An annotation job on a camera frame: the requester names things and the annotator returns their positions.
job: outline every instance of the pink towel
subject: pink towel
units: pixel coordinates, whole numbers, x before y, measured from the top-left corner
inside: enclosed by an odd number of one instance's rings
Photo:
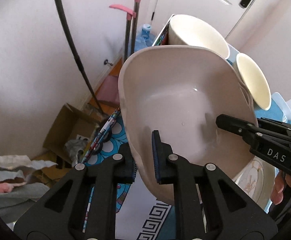
[[[14,187],[19,187],[25,185],[26,182],[23,183],[0,183],[0,193],[11,192]]]

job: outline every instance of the white door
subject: white door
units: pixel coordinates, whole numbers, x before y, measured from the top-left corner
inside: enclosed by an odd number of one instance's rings
[[[172,14],[188,14],[206,21],[226,37],[246,11],[240,2],[241,0],[158,0],[152,28],[159,33]]]

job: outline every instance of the cardboard box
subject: cardboard box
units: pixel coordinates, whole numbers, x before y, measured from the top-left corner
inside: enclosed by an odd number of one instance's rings
[[[50,128],[43,147],[71,164],[72,161],[64,149],[64,144],[71,139],[76,139],[77,135],[91,138],[98,124],[98,120],[66,104]]]
[[[33,173],[35,177],[37,177],[43,184],[47,185],[48,187],[53,187],[65,174],[67,174],[72,169],[71,164],[67,163],[52,151],[48,151],[47,153],[34,158],[34,160],[52,161],[57,163],[57,165],[46,167]]]

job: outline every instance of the white ceramic bowl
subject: white ceramic bowl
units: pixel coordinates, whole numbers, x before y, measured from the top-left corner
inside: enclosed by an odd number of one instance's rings
[[[248,55],[239,53],[233,68],[249,89],[255,103],[261,109],[268,111],[271,107],[270,87],[257,63]]]
[[[172,17],[169,26],[169,45],[204,47],[224,59],[230,56],[228,43],[210,24],[196,17],[178,14]]]
[[[227,114],[257,126],[253,99],[231,65],[209,49],[155,46],[134,53],[119,76],[122,118],[133,158],[149,191],[173,204],[173,186],[156,182],[151,133],[189,162],[216,164],[236,180],[253,159],[238,135],[219,129]]]

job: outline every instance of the wall hook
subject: wall hook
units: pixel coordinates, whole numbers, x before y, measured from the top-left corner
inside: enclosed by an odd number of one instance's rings
[[[113,64],[110,63],[108,59],[106,59],[106,60],[103,62],[103,65],[109,65],[109,66],[113,67]]]

